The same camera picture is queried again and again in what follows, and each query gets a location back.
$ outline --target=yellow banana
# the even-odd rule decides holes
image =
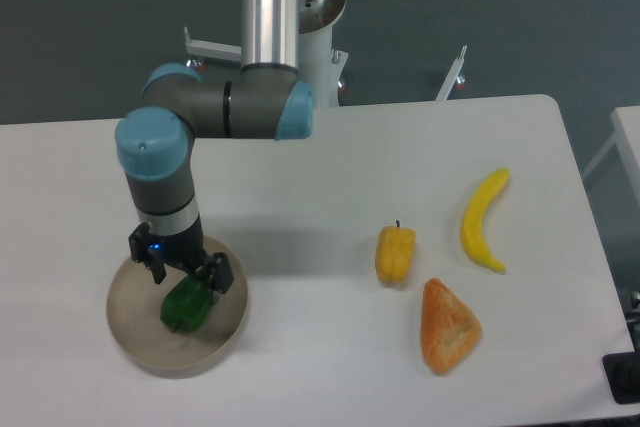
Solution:
[[[509,180],[509,169],[497,169],[484,179],[473,194],[462,217],[460,240],[469,257],[480,265],[504,274],[505,265],[492,254],[482,233],[482,220],[487,207],[496,195],[502,192]]]

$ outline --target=toy bread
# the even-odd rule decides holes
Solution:
[[[420,340],[425,362],[444,375],[473,350],[482,334],[480,322],[440,279],[424,286]]]

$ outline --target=white table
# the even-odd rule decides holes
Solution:
[[[105,318],[136,226],[116,121],[0,127],[3,425],[517,425],[637,414],[601,364],[632,349],[555,102],[544,96],[319,110],[306,141],[199,140],[206,233],[249,276],[235,349],[169,380],[138,369]],[[486,220],[507,265],[458,237],[480,180],[512,178]],[[379,285],[379,229],[418,233],[403,289]],[[419,347],[439,277],[480,319],[447,377]]]

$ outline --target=metal bracket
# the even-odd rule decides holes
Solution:
[[[462,66],[464,65],[464,55],[467,53],[467,46],[462,47],[462,51],[460,55],[456,57],[451,64],[451,68],[449,69],[449,73],[447,77],[444,79],[442,83],[442,87],[440,87],[440,92],[436,96],[436,101],[444,101],[449,98],[451,95],[451,90],[454,85],[462,85],[465,83],[466,79],[464,76],[460,75],[460,71],[462,70]]]

